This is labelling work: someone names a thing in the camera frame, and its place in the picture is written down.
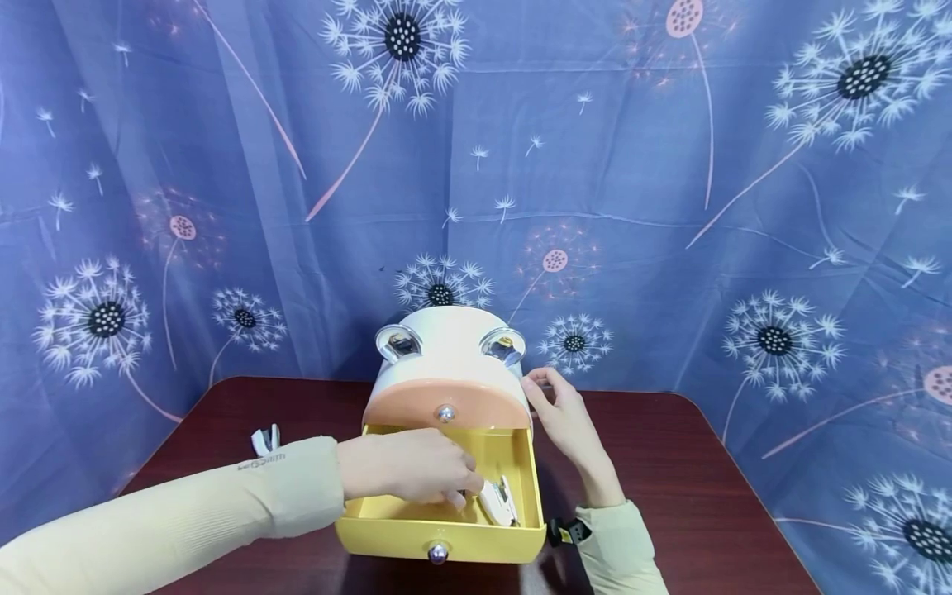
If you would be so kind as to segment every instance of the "drawer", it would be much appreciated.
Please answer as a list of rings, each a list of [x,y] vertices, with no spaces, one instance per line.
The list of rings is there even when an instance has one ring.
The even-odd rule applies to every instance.
[[[364,433],[399,428],[364,426]],[[450,505],[417,505],[392,496],[353,500],[335,528],[352,554],[426,559],[437,544],[451,562],[528,564],[545,541],[545,522],[536,479],[530,430],[442,428],[444,434],[476,460],[476,470],[489,481],[505,475],[512,490],[520,525],[495,526],[475,498],[457,512]]]

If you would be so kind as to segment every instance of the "dandelion print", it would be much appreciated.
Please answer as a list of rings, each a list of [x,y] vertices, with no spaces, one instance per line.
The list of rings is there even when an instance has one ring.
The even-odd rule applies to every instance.
[[[200,271],[219,269],[228,243],[218,216],[191,193],[173,186],[132,195],[145,248],[154,249],[173,265],[187,264]],[[182,217],[191,222],[194,236],[184,233]]]
[[[129,266],[114,256],[105,266],[82,261],[75,275],[57,277],[47,288],[33,342],[48,366],[67,370],[66,380],[76,389],[91,387],[103,370],[114,369],[150,407],[178,423],[182,418],[156,405],[132,376],[152,346],[149,308],[134,281]]]
[[[469,155],[476,158],[476,171],[479,171],[479,162],[481,159],[486,159],[489,156],[489,149],[485,149],[482,145],[477,145],[472,148]]]
[[[112,44],[112,51],[115,51],[122,56],[122,61],[126,65],[126,68],[129,67],[129,54],[132,53],[132,47],[126,42],[116,42]]]
[[[598,318],[587,314],[560,316],[545,329],[545,338],[537,349],[548,357],[547,366],[571,376],[591,370],[611,351],[613,337],[614,333]]]
[[[330,14],[324,20],[324,40],[346,58],[334,65],[333,76],[347,93],[364,90],[377,113],[357,152],[305,221],[314,218],[347,178],[384,112],[406,99],[414,117],[427,115],[436,105],[436,93],[446,95],[469,56],[463,37],[466,17],[455,8],[460,0],[378,0],[367,10],[354,0],[334,4],[347,26]]]
[[[496,201],[496,209],[501,210],[503,212],[503,216],[499,220],[499,225],[502,225],[503,221],[506,220],[506,211],[515,207],[516,207],[516,201],[508,194],[503,197],[503,200]]]
[[[526,157],[529,156],[529,153],[532,152],[533,149],[538,149],[544,144],[545,143],[543,142],[542,137],[539,136],[538,134],[533,134],[532,136],[530,136],[529,148],[526,150]]]
[[[947,0],[870,0],[862,14],[841,10],[815,31],[792,66],[774,81],[782,102],[767,110],[773,129],[789,129],[793,149],[747,185],[705,225],[688,248],[767,176],[819,137],[850,151],[932,98],[952,58]]]
[[[516,267],[516,272],[528,285],[508,322],[512,322],[533,291],[549,300],[575,297],[585,279],[598,272],[601,254],[598,244],[571,221],[532,230],[520,250]]]
[[[665,87],[673,72],[696,70],[704,83],[707,103],[707,184],[704,209],[710,203],[714,181],[714,101],[704,54],[717,34],[737,28],[718,0],[674,0],[662,10],[645,0],[633,2],[624,21],[627,60],[635,79],[655,79],[654,84]]]
[[[900,199],[899,206],[896,207],[897,215],[902,214],[902,208],[905,207],[906,203],[920,203],[925,200],[925,194],[919,192],[915,186],[903,188],[896,192],[894,196]]]
[[[821,339],[840,339],[843,328],[833,316],[811,317],[815,310],[804,298],[783,298],[770,290],[734,306],[723,347],[730,357],[743,359],[746,369],[727,411],[722,443],[744,387],[764,387],[772,403],[790,396],[806,401],[816,391],[813,384],[836,369],[845,351]]]
[[[579,115],[582,115],[585,112],[585,106],[590,104],[592,101],[592,94],[589,91],[579,93],[575,96],[575,101],[582,104],[582,107],[579,109]]]
[[[86,104],[91,104],[95,97],[90,95],[89,91],[85,89],[79,89],[76,91],[76,94],[79,95],[79,112],[86,113]]]
[[[257,295],[249,295],[240,288],[226,288],[215,291],[211,301],[212,319],[220,327],[228,330],[228,340],[218,350],[208,371],[208,388],[215,378],[218,360],[226,347],[232,343],[244,345],[254,353],[265,349],[277,351],[282,339],[288,334],[284,317],[277,309],[265,308],[265,301]]]
[[[446,220],[443,222],[443,227],[446,227],[448,223],[459,223],[463,221],[463,215],[460,214],[460,211],[455,208],[448,208],[446,210]]]
[[[829,263],[830,265],[833,265],[834,267],[838,267],[840,265],[846,264],[846,261],[843,258],[843,251],[840,250],[839,248],[833,248],[832,246],[830,246],[823,250],[823,258],[821,258],[817,262],[807,267],[807,269],[813,270],[814,268],[818,267],[819,265],[822,265],[823,263]]]
[[[902,263],[902,267],[912,273],[909,280],[902,284],[903,289],[916,283],[920,275],[938,275],[939,271],[942,270],[942,265],[934,256],[928,256],[926,258],[913,258],[910,256]]]
[[[50,132],[52,138],[56,138],[56,132],[53,132],[53,112],[49,111],[46,108],[37,108],[36,109],[36,119],[40,122],[47,125],[47,130]]]
[[[59,231],[60,214],[72,213],[73,204],[66,199],[66,196],[63,195],[63,192],[56,192],[53,194],[47,204],[56,209],[56,230]]]
[[[202,208],[195,197],[176,188],[136,195],[133,204],[146,232],[146,246],[155,245],[160,252],[167,251],[162,267],[162,321],[172,368],[178,369],[169,328],[169,269],[181,259],[199,269],[218,268],[225,237],[215,231],[215,216]]]
[[[397,274],[397,300],[413,312],[431,306],[489,306],[493,283],[483,278],[474,263],[461,267],[448,257],[421,254],[416,262]]]
[[[875,364],[885,382],[874,396],[821,419],[770,449],[762,459],[872,406],[891,420],[904,439],[947,452],[952,446],[952,326],[931,319],[916,323],[904,340],[880,353]],[[910,425],[917,420],[919,425]]]
[[[99,169],[99,166],[94,163],[89,164],[89,169],[86,170],[86,177],[88,177],[90,180],[95,180],[96,187],[99,188],[100,196],[103,195],[103,183],[99,181],[99,178],[102,177],[102,175],[103,171]]]
[[[952,497],[946,487],[927,487],[910,474],[880,476],[847,489],[844,500],[862,515],[854,525],[774,520],[849,534],[871,556],[872,573],[893,592],[952,593]]]

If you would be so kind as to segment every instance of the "silver knob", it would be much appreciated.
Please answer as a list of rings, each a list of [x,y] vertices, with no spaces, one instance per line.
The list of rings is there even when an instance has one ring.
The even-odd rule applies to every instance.
[[[440,405],[440,408],[436,410],[436,419],[444,424],[452,422],[455,417],[456,409],[452,405]]]
[[[449,548],[443,544],[436,544],[429,549],[426,556],[435,565],[440,565],[449,558]]]

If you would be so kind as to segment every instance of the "wooden table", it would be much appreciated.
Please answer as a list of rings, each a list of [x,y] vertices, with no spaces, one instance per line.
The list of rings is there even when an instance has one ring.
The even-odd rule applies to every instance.
[[[251,459],[250,434],[271,423],[281,428],[283,443],[320,434],[357,436],[370,387],[263,378],[219,383],[125,493]],[[645,516],[672,595],[819,592],[693,404],[674,394],[584,395],[626,493]],[[582,495],[574,468],[542,431],[535,448],[545,517],[572,518]],[[437,567],[349,556],[329,527],[292,540],[259,541],[160,592],[508,595],[590,589],[573,547],[546,546],[528,566]]]

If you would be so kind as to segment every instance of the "white dandelion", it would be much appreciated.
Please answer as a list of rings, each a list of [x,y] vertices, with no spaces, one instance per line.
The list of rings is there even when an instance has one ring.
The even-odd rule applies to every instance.
[[[912,114],[948,78],[952,11],[947,0],[870,0],[861,14],[841,10],[815,31],[774,81],[781,103],[768,125],[789,129],[793,149],[730,199],[692,246],[738,199],[819,138],[850,151]]]
[[[39,107],[36,109],[36,119],[40,122],[43,122],[47,125],[47,130],[50,132],[50,136],[56,138],[56,132],[53,132],[53,112],[49,111],[44,107]]]
[[[129,54],[132,53],[132,46],[127,44],[124,41],[117,41],[112,44],[112,51],[120,54],[122,56],[123,63],[125,63],[126,68],[129,67]]]
[[[60,214],[72,213],[73,203],[66,199],[63,192],[56,192],[50,197],[48,205],[56,209],[56,230],[60,230]]]
[[[95,99],[95,96],[90,95],[89,91],[85,89],[79,89],[76,91],[76,94],[79,95],[79,112],[86,113],[86,104],[92,103]]]
[[[469,155],[476,158],[476,171],[479,171],[479,162],[481,159],[486,159],[489,156],[489,149],[485,149],[482,145],[477,145],[472,148]]]
[[[915,186],[909,186],[901,189],[896,192],[894,196],[900,199],[899,206],[896,207],[896,214],[899,215],[902,213],[902,208],[905,207],[906,203],[920,203],[925,200],[925,194],[919,192]]]
[[[545,329],[545,338],[536,347],[548,356],[547,366],[570,376],[588,372],[612,349],[614,333],[598,318],[587,314],[556,318]]]
[[[538,134],[533,134],[532,136],[530,136],[529,148],[526,150],[526,157],[529,156],[529,153],[532,152],[533,149],[538,149],[544,144],[545,143],[543,142],[542,137],[539,136]]]
[[[592,94],[589,91],[579,93],[575,96],[575,101],[582,104],[582,108],[579,109],[579,115],[582,115],[583,112],[585,112],[585,106],[590,104],[592,101]]]
[[[446,210],[446,220],[443,222],[443,227],[446,227],[448,223],[459,223],[463,221],[463,215],[460,214],[460,211],[455,208],[448,208]]]
[[[89,169],[86,170],[86,175],[90,180],[96,181],[96,187],[99,188],[99,195],[103,195],[103,183],[99,181],[100,176],[103,175],[103,171],[94,163],[89,164]]]
[[[844,500],[862,515],[850,526],[810,519],[775,521],[849,534],[871,557],[871,572],[894,592],[952,593],[952,496],[947,488],[927,487],[910,474],[880,476],[847,489]]]
[[[503,197],[503,200],[496,201],[496,209],[501,209],[503,211],[503,217],[499,220],[499,225],[503,224],[503,221],[506,220],[506,211],[515,208],[516,201],[508,194]]]
[[[254,353],[265,349],[277,351],[281,341],[288,335],[284,317],[276,308],[265,308],[260,296],[250,295],[241,288],[225,288],[215,291],[211,300],[211,318],[220,327],[228,330],[228,340],[219,349],[208,371],[208,387],[214,382],[215,369],[225,348],[232,343],[242,344]]]
[[[332,68],[333,77],[344,91],[363,91],[370,108],[376,111],[370,130],[344,172],[331,184],[307,214],[310,221],[360,158],[385,111],[407,100],[414,117],[429,114],[436,95],[445,95],[469,56],[463,37],[466,17],[456,6],[460,0],[424,0],[403,3],[391,0],[335,2],[337,15],[324,19],[322,36],[342,62]],[[347,19],[345,26],[338,17]]]
[[[438,259],[421,254],[416,262],[397,274],[396,296],[407,311],[431,306],[489,306],[493,283],[483,278],[475,263],[462,267],[449,256]]]
[[[843,258],[843,251],[833,246],[827,247],[823,250],[823,258],[810,265],[807,269],[813,270],[823,263],[829,263],[834,267],[846,264],[846,261]]]
[[[738,397],[746,385],[764,387],[771,402],[783,403],[788,396],[806,401],[819,382],[845,355],[836,343],[822,344],[821,338],[843,336],[840,322],[828,315],[812,318],[815,308],[804,298],[783,298],[776,291],[738,302],[727,318],[724,351],[742,358],[746,370],[727,411],[724,433]]]
[[[129,266],[114,256],[106,258],[105,266],[83,260],[74,276],[57,277],[48,286],[33,342],[44,362],[65,371],[75,388],[91,387],[104,369],[114,369],[150,407],[181,422],[153,403],[132,376],[152,347],[149,308],[134,281]]]
[[[902,263],[902,267],[912,272],[912,276],[909,277],[909,280],[902,284],[903,289],[916,283],[920,275],[937,275],[939,271],[942,270],[942,264],[936,260],[934,256],[927,256],[925,258],[913,258],[909,256],[905,259],[905,262]]]

